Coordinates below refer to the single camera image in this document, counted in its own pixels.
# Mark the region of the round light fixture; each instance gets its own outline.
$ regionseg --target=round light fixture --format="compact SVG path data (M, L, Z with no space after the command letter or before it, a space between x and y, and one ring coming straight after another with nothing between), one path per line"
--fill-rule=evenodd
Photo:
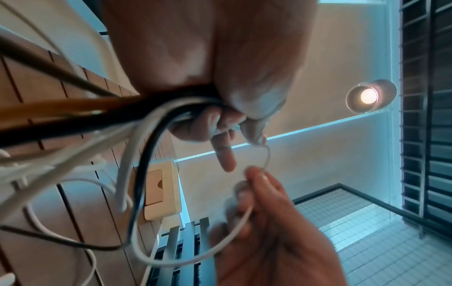
M362 82L348 92L345 102L350 111L366 113L387 106L396 94L397 87L391 81Z

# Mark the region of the grid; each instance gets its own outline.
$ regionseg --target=grid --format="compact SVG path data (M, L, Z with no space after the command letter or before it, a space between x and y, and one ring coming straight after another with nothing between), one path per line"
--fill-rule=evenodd
M343 190L297 206L333 243L351 286L450 286L452 245Z

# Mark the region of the light bulb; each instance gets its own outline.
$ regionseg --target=light bulb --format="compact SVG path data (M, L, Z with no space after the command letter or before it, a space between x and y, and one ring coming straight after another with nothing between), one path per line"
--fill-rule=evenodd
M361 101L365 104L372 104L377 101L378 93L374 89L366 89L361 92Z

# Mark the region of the electrical box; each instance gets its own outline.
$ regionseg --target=electrical box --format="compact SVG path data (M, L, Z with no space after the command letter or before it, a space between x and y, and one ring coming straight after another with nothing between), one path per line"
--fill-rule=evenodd
M178 173L178 167L172 160L149 165L144 206L147 221L182 211Z

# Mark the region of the skin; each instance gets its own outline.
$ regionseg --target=skin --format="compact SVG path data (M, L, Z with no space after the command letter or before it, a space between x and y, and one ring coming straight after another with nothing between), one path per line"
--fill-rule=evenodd
M210 232L216 245L253 207L238 237L215 257L217 284L346 286L333 245L295 209L281 183L254 166L245 178L226 204L227 222Z
M303 64L317 0L102 0L118 59L140 94L215 84L227 108L174 125L179 139L210 140L227 172L240 124L253 144L284 105Z

